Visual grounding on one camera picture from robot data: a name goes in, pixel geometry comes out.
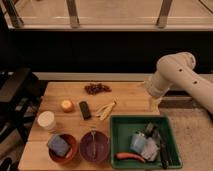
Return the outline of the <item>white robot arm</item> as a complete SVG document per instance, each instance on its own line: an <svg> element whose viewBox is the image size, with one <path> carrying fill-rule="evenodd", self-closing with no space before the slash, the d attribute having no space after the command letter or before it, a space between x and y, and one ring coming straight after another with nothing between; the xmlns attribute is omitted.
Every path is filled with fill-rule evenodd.
<svg viewBox="0 0 213 171"><path fill-rule="evenodd" d="M177 85L213 114L213 83L193 71L196 59L189 52L165 55L156 64L156 72L144 83L155 99Z"/></svg>

